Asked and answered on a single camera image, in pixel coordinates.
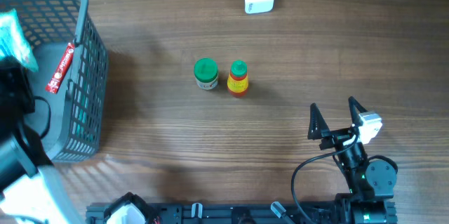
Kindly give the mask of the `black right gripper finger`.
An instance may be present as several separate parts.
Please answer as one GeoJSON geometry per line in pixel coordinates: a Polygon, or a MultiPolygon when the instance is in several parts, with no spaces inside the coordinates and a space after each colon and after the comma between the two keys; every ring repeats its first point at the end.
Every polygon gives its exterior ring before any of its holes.
{"type": "Polygon", "coordinates": [[[354,96],[350,96],[348,98],[349,102],[349,111],[351,115],[351,121],[355,126],[361,126],[362,122],[359,117],[360,113],[367,112],[367,109],[364,108],[356,99],[354,96]]]}
{"type": "Polygon", "coordinates": [[[318,140],[330,135],[330,129],[316,103],[310,105],[310,120],[307,138],[318,140]]]}

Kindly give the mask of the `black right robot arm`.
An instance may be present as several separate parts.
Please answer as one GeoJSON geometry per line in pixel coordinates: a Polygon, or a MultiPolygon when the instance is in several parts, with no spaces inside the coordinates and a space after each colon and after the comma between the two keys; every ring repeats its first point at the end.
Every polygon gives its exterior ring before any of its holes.
{"type": "Polygon", "coordinates": [[[308,139],[320,140],[321,150],[334,149],[333,159],[342,172],[348,193],[335,196],[331,220],[334,223],[397,223],[394,197],[398,166],[392,159],[374,155],[369,157],[364,146],[382,128],[381,116],[368,111],[350,97],[349,111],[352,125],[330,130],[318,105],[310,105],[308,139]]]}

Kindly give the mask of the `green lid jar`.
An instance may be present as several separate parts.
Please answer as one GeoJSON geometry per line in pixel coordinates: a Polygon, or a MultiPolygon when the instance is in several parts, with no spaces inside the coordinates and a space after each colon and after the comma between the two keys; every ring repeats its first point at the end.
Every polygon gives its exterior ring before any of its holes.
{"type": "Polygon", "coordinates": [[[203,90],[214,89],[218,84],[218,66],[211,58],[202,58],[194,65],[196,84],[203,90]]]}

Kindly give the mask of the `light blue tissue packet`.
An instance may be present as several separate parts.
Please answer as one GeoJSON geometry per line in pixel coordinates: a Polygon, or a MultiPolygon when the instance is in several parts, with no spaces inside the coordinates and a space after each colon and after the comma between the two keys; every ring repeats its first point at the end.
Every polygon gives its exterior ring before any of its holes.
{"type": "Polygon", "coordinates": [[[1,61],[5,60],[14,60],[32,72],[39,71],[15,9],[1,13],[1,61]]]}

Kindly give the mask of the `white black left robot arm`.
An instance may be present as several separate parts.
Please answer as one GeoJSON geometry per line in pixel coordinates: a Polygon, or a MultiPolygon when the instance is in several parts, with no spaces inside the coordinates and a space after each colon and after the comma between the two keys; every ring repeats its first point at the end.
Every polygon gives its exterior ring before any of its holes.
{"type": "Polygon", "coordinates": [[[38,100],[25,68],[16,59],[2,60],[1,210],[18,223],[83,223],[41,144],[51,116],[40,132],[25,123],[38,100]]]}

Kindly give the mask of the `red stick packet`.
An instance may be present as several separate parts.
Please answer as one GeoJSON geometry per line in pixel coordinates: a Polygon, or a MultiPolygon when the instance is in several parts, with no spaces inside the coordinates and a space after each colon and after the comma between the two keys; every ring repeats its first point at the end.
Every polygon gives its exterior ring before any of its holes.
{"type": "Polygon", "coordinates": [[[74,57],[75,45],[73,43],[68,43],[65,52],[62,55],[60,62],[51,78],[47,83],[45,90],[49,93],[57,94],[62,82],[67,74],[69,67],[72,64],[74,57]]]}

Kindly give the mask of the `red yellow sauce bottle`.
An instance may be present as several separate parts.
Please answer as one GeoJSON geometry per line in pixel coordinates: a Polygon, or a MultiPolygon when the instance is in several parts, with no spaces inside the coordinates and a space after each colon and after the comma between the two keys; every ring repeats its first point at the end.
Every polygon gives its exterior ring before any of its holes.
{"type": "Polygon", "coordinates": [[[248,67],[242,60],[232,63],[227,80],[227,89],[234,97],[242,97],[249,86],[248,67]]]}

